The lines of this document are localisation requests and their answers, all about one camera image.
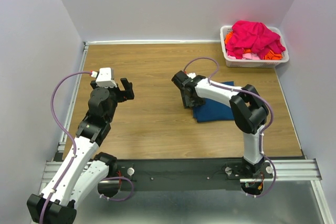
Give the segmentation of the blue t-shirt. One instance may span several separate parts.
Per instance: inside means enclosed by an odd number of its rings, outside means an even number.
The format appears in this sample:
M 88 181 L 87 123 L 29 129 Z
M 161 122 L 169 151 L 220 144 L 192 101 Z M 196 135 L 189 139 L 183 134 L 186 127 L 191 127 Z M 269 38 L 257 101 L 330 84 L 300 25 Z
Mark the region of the blue t-shirt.
M 229 106 L 211 99 L 205 99 L 205 104 L 193 107 L 193 118 L 197 123 L 234 120 Z

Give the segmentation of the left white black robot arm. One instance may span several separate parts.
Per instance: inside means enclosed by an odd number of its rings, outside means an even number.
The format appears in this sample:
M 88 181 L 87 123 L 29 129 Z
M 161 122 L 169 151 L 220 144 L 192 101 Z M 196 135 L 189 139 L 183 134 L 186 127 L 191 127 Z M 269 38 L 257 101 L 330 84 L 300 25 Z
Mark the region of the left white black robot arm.
M 133 182 L 118 170 L 117 158 L 107 153 L 96 154 L 109 133 L 118 103 L 134 99 L 132 83 L 122 78 L 124 87 L 104 87 L 92 81 L 89 110 L 78 126 L 72 148 L 48 185 L 39 195 L 32 194 L 27 208 L 35 223 L 73 223 L 77 208 L 99 182 L 116 181 L 120 190 L 123 181 L 134 192 Z

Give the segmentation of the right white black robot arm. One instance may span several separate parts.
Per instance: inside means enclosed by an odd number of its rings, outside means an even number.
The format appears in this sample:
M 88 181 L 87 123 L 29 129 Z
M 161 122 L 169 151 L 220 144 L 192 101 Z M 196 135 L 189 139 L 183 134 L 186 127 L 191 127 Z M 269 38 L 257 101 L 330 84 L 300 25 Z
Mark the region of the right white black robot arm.
M 240 172 L 249 178 L 259 174 L 265 161 L 262 141 L 269 110 L 254 86 L 232 87 L 183 71 L 176 73 L 172 82 L 179 89 L 185 108 L 201 108 L 212 100 L 231 109 L 244 139 Z

